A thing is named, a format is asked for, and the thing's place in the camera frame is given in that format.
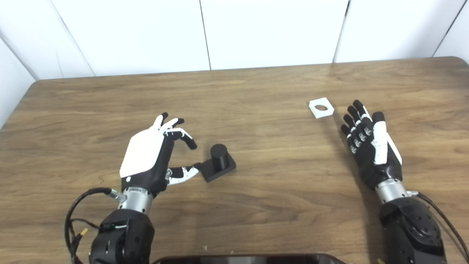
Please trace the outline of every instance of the robotic arm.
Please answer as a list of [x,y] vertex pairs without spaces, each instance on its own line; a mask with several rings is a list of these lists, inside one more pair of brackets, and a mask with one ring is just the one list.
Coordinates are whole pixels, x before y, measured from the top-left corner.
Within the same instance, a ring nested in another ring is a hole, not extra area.
[[197,144],[185,130],[174,128],[184,119],[163,124],[167,116],[159,115],[150,128],[130,139],[120,170],[122,193],[113,190],[109,194],[119,205],[99,225],[91,245],[91,264],[147,264],[155,233],[148,218],[153,199],[168,185],[199,172],[197,164],[168,168],[175,140],[183,140],[190,149],[196,149]]
[[427,206],[402,185],[402,158],[386,131],[382,112],[371,117],[355,100],[341,130],[359,167],[359,175],[382,202],[389,264],[445,264],[440,229]]

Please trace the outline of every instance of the robot finger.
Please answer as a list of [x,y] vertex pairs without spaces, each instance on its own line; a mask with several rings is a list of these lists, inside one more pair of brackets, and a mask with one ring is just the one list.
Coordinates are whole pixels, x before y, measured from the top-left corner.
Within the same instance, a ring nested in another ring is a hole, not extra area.
[[196,164],[190,167],[176,167],[176,168],[169,168],[168,172],[166,173],[168,177],[168,185],[174,185],[181,182],[185,182],[186,180],[194,177],[199,173],[199,169],[196,168]]
[[369,118],[371,120],[370,114],[368,114],[368,111],[366,110],[366,107],[360,102],[359,100],[353,101],[353,106],[357,109],[358,113],[360,114],[360,119],[363,119],[365,117]]
[[357,138],[358,138],[361,142],[365,142],[365,140],[367,139],[367,136],[366,136],[366,134],[363,132],[363,129],[362,129],[362,125],[361,125],[361,124],[358,124],[358,125],[356,126],[355,133],[356,133],[356,135],[357,135]]
[[355,154],[361,146],[362,143],[357,139],[355,131],[350,133],[350,137],[347,138],[347,144],[353,154]]
[[197,144],[194,139],[182,128],[173,128],[166,130],[166,135],[172,140],[181,139],[190,149],[196,149]]
[[168,130],[168,129],[172,129],[175,125],[177,125],[179,122],[179,118],[173,118],[171,120],[169,120],[168,122],[166,122],[164,125],[161,126],[160,130],[162,132]]
[[367,137],[371,136],[373,133],[373,122],[369,118],[365,117],[362,119],[360,126]]
[[353,119],[349,115],[344,115],[344,121],[347,123],[351,132],[355,130],[355,122],[353,122]]
[[342,126],[340,126],[340,130],[342,130],[342,132],[347,138],[350,137],[350,129],[348,128],[348,126],[343,124]]
[[355,125],[358,126],[358,124],[360,124],[360,122],[361,122],[361,121],[360,121],[360,120],[361,120],[361,119],[360,119],[360,116],[358,115],[358,111],[357,111],[357,110],[355,109],[355,107],[353,107],[353,106],[349,106],[349,107],[347,108],[347,111],[348,111],[348,113],[353,117],[353,120],[354,120],[354,122],[355,122]]
[[156,117],[155,122],[153,123],[153,126],[159,129],[161,125],[163,124],[163,121],[166,119],[166,117],[168,117],[168,113],[166,112],[161,113],[161,115]]
[[386,121],[382,112],[373,114],[373,146],[375,147],[375,164],[387,163],[387,140],[388,133]]

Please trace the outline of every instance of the wooden table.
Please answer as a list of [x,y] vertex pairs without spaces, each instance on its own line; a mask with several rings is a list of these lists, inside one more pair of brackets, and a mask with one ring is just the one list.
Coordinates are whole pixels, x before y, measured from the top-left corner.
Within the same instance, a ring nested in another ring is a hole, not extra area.
[[[315,119],[307,102],[321,97],[335,113]],[[326,252],[375,264],[385,257],[380,203],[339,132],[354,99],[385,113],[405,186],[430,196],[468,241],[469,67],[448,57],[38,81],[0,132],[1,262],[66,263],[70,204],[88,188],[118,189],[130,137],[167,111],[199,145],[178,141],[171,166],[223,143],[238,168],[154,200],[151,259]],[[115,208],[98,195],[74,216],[99,223]],[[82,240],[83,260],[95,234]],[[448,262],[464,263],[447,231],[443,239]]]

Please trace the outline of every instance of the black cable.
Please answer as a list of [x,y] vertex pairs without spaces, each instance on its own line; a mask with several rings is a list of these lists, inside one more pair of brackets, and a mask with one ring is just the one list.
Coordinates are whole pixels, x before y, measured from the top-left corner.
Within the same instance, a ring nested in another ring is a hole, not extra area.
[[459,243],[461,244],[462,246],[462,250],[464,251],[464,254],[466,255],[465,256],[465,259],[466,261],[469,263],[469,250],[468,250],[468,247],[466,246],[466,243],[464,243],[464,240],[462,239],[462,237],[459,235],[458,231],[456,230],[456,228],[454,227],[454,225],[449,221],[449,219],[446,217],[446,215],[443,213],[443,211],[440,210],[440,208],[438,208],[438,206],[430,199],[428,198],[428,196],[424,195],[423,193],[418,193],[417,194],[417,197],[424,200],[425,202],[427,202],[429,205],[431,205],[435,211],[438,212],[438,214],[441,216],[441,218],[443,218],[443,220],[446,222],[446,224],[449,226],[449,228],[451,229],[451,231],[453,231],[454,235],[456,236],[456,238],[458,239]]
[[104,188],[104,187],[98,187],[98,188],[92,188],[89,189],[88,191],[84,192],[81,194],[75,202],[70,206],[70,209],[68,209],[67,215],[65,216],[65,225],[64,225],[64,235],[65,235],[65,244],[67,245],[67,249],[70,252],[70,257],[72,260],[72,263],[78,263],[82,264],[80,259],[76,256],[76,248],[78,248],[78,245],[72,245],[73,240],[75,239],[75,231],[73,230],[73,225],[71,222],[72,214],[77,205],[88,195],[92,194],[110,194],[112,192],[111,188]]
[[83,222],[89,226],[91,226],[92,228],[94,229],[99,229],[99,226],[93,222],[90,222],[86,219],[83,219],[83,218],[73,218],[73,219],[70,219],[70,222],[75,222],[75,221],[78,221],[78,222]]

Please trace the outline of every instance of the white finger segment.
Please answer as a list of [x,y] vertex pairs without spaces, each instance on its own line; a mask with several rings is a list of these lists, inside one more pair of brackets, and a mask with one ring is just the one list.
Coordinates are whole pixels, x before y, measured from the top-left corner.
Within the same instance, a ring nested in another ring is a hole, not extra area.
[[374,140],[371,142],[375,147],[375,164],[386,164],[387,162],[387,139],[389,135],[386,130],[386,122],[380,121],[373,126]]

